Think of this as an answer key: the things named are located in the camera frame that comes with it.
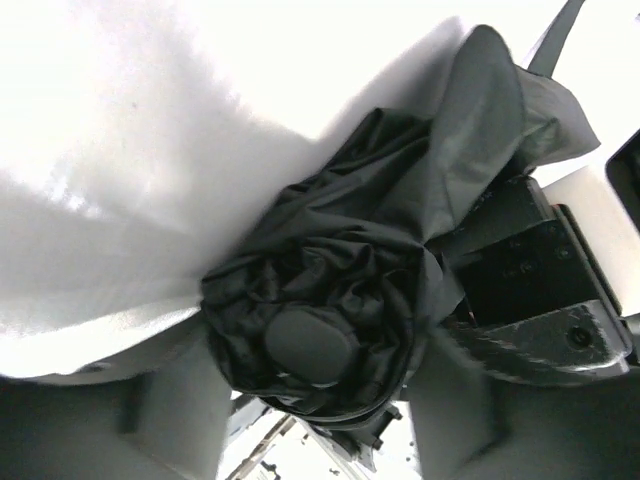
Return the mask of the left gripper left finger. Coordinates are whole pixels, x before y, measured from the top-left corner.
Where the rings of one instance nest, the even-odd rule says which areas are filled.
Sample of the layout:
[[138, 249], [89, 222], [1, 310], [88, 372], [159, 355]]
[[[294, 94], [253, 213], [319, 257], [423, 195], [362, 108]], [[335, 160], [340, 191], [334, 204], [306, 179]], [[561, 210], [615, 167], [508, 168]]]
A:
[[203, 314], [80, 373], [1, 380], [4, 479], [213, 479], [230, 389]]

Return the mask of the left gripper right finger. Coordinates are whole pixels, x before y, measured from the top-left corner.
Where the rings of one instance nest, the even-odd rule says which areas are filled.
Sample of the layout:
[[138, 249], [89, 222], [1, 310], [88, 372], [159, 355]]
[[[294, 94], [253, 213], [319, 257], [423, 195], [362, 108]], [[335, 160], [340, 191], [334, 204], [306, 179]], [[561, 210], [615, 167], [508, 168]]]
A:
[[425, 479], [636, 479], [639, 372], [578, 388], [493, 380], [441, 330], [409, 382]]

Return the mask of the black folding umbrella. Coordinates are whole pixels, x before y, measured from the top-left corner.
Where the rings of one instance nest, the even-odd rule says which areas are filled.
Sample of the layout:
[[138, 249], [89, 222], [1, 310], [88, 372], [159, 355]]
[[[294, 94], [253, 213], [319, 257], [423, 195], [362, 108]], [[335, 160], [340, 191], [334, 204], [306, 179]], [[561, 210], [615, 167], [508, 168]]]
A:
[[280, 193], [201, 283], [232, 389], [329, 428], [384, 409], [464, 297], [430, 243], [499, 178], [598, 147], [580, 103], [552, 79], [567, 35], [551, 28], [520, 68], [493, 28], [475, 28], [434, 116], [373, 110], [320, 171]]

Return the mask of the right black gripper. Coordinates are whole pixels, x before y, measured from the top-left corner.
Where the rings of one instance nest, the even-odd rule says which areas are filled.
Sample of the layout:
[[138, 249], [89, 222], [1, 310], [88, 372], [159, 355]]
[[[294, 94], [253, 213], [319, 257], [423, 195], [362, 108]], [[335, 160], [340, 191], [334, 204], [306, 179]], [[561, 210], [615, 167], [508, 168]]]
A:
[[490, 376], [583, 385], [625, 375], [632, 335], [569, 208], [521, 177], [490, 189], [453, 232], [431, 243], [465, 292], [470, 320], [521, 320], [449, 335]]

